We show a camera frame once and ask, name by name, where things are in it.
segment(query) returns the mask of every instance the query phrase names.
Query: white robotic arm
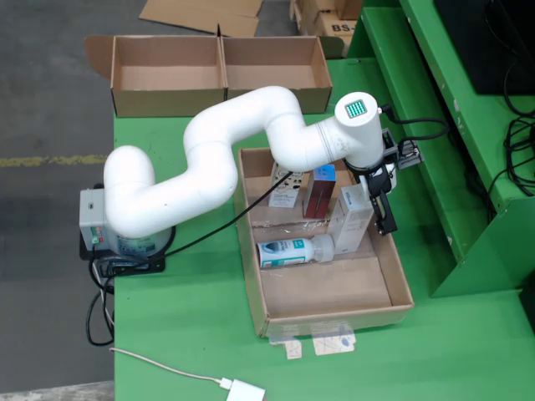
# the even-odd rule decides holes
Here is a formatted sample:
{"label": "white robotic arm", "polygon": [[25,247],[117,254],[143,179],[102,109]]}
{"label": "white robotic arm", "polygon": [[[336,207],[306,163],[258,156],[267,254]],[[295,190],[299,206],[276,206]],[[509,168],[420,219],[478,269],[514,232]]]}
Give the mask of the white robotic arm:
{"label": "white robotic arm", "polygon": [[149,157],[134,146],[114,150],[104,167],[105,213],[113,229],[141,238],[224,204],[237,186],[232,144],[266,131],[273,158],[304,172],[336,160],[366,170],[383,159],[384,142],[375,99],[344,96],[334,116],[306,126],[296,97],[266,87],[199,113],[184,133],[187,170],[160,184]]}

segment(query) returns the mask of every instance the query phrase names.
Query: yellow floor line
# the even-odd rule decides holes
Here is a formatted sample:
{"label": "yellow floor line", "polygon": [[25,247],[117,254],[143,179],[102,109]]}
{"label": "yellow floor line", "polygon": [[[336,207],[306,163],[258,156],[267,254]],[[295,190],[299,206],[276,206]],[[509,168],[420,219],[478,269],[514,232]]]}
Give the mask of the yellow floor line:
{"label": "yellow floor line", "polygon": [[40,165],[102,165],[108,155],[0,158],[0,167],[39,167]]}

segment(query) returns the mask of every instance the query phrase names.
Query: black monitor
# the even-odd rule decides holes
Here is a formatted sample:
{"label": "black monitor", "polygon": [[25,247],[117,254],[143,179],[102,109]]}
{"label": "black monitor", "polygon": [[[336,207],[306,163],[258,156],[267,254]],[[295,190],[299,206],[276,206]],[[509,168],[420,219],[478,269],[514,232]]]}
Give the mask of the black monitor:
{"label": "black monitor", "polygon": [[535,94],[535,1],[435,0],[474,90]]}

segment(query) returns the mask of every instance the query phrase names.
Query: white box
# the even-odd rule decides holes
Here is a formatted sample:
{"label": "white box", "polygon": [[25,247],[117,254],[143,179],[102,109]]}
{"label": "white box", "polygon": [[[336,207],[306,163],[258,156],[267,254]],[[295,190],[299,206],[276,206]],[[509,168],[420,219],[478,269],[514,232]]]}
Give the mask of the white box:
{"label": "white box", "polygon": [[[277,163],[273,164],[271,172],[271,185],[275,185],[288,173]],[[293,173],[269,195],[269,207],[293,207],[298,198],[303,173]]]}
{"label": "white box", "polygon": [[335,255],[357,251],[373,214],[368,191],[362,185],[341,188],[327,228]]}

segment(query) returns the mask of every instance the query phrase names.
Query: white cable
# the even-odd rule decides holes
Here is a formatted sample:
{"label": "white cable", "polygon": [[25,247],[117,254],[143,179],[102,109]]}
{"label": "white cable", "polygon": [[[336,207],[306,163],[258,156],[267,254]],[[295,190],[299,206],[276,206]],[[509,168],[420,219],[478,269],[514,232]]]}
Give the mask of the white cable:
{"label": "white cable", "polygon": [[[97,268],[94,265],[94,262],[93,262],[93,273],[97,279],[97,282],[99,282],[99,284],[102,286],[103,284],[102,284],[102,281],[100,280],[99,274],[97,273]],[[104,302],[104,291],[102,290],[100,290],[100,298],[102,299],[102,302]],[[108,318],[108,322],[110,322],[112,326],[115,326],[114,319],[111,318],[110,313],[108,312],[108,308],[106,308],[106,317]]]}
{"label": "white cable", "polygon": [[110,351],[112,353],[123,353],[125,355],[130,355],[131,357],[138,358],[138,359],[140,359],[142,361],[145,361],[145,362],[148,362],[148,363],[152,363],[153,365],[157,366],[158,368],[162,368],[162,369],[168,370],[169,372],[173,372],[173,373],[176,373],[176,374],[181,374],[182,376],[187,376],[188,378],[200,378],[202,380],[210,380],[210,381],[215,382],[217,384],[221,384],[221,382],[222,382],[218,378],[210,378],[208,376],[198,376],[196,374],[186,373],[186,372],[182,372],[180,370],[176,370],[176,369],[170,368],[170,367],[168,367],[166,365],[163,365],[161,363],[153,361],[152,359],[148,359],[148,358],[142,357],[141,355],[138,355],[136,353],[131,353],[129,351],[125,351],[124,349],[110,348]]}

